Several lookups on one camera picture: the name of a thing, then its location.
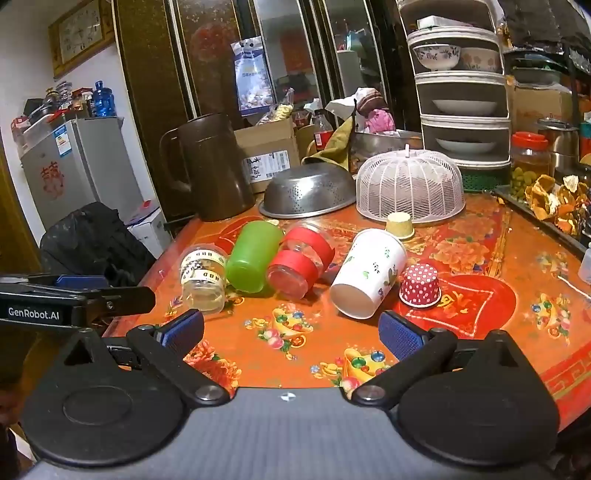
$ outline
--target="red polka dot cup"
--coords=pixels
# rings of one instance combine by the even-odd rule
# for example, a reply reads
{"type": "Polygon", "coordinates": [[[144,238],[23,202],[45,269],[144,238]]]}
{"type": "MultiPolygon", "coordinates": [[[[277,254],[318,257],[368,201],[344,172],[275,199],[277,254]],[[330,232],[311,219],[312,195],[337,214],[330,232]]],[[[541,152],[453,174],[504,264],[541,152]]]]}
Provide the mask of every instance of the red polka dot cup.
{"type": "Polygon", "coordinates": [[[400,300],[410,307],[426,308],[441,300],[439,275],[431,265],[411,265],[402,274],[400,300]]]}

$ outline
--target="orange floral tablecloth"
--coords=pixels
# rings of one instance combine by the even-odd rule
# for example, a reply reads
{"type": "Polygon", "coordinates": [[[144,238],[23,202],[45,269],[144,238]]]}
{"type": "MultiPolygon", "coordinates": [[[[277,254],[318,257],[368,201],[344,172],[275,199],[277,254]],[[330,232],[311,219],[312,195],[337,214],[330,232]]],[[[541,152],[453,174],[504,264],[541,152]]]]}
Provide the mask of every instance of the orange floral tablecloth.
{"type": "MultiPolygon", "coordinates": [[[[156,293],[152,312],[116,320],[108,335],[182,313],[183,251],[202,242],[232,245],[247,221],[260,218],[254,207],[221,222],[191,221],[142,282],[156,293]]],[[[357,232],[383,227],[355,206],[318,220],[336,241],[331,272],[357,232]]],[[[507,330],[554,396],[562,427],[591,406],[591,309],[575,289],[589,292],[577,276],[577,258],[486,194],[468,195],[466,209],[447,222],[418,227],[405,246],[409,263],[427,262],[440,273],[443,296],[435,307],[412,310],[394,288],[373,318],[358,321],[331,304],[329,279],[297,303],[274,293],[244,297],[229,287],[226,308],[206,317],[204,339],[185,360],[230,392],[239,385],[351,390],[397,361],[377,330],[380,313],[394,309],[422,327],[444,325],[461,338],[507,330]]]]}

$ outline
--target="green plastic cup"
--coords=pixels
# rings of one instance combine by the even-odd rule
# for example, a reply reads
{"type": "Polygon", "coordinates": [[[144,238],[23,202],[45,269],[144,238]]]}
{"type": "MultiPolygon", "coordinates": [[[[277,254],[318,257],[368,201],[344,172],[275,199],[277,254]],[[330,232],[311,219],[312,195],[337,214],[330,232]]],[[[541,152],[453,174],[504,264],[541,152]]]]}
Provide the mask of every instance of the green plastic cup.
{"type": "Polygon", "coordinates": [[[226,278],[246,293],[258,293],[267,285],[267,267],[279,250],[283,231],[272,223],[256,220],[247,223],[236,240],[226,264],[226,278]]]}

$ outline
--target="red and clear plastic cup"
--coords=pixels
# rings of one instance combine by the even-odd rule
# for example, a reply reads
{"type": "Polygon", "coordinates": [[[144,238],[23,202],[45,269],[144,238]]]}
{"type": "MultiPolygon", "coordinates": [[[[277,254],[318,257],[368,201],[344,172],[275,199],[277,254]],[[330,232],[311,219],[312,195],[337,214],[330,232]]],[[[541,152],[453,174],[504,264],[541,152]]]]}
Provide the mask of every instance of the red and clear plastic cup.
{"type": "Polygon", "coordinates": [[[335,257],[331,236],[312,222],[298,222],[287,231],[267,268],[267,282],[284,296],[302,299],[335,257]]]}

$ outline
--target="towel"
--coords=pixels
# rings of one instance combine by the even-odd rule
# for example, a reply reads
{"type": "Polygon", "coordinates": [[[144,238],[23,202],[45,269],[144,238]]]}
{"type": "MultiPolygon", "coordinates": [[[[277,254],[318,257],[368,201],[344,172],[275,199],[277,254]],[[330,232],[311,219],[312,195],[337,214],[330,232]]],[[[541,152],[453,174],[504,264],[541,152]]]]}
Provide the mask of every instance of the towel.
{"type": "Polygon", "coordinates": [[[332,137],[326,144],[324,150],[305,157],[302,164],[325,161],[337,164],[346,170],[349,170],[349,146],[353,133],[353,116],[350,116],[344,123],[335,130],[332,137]]]}

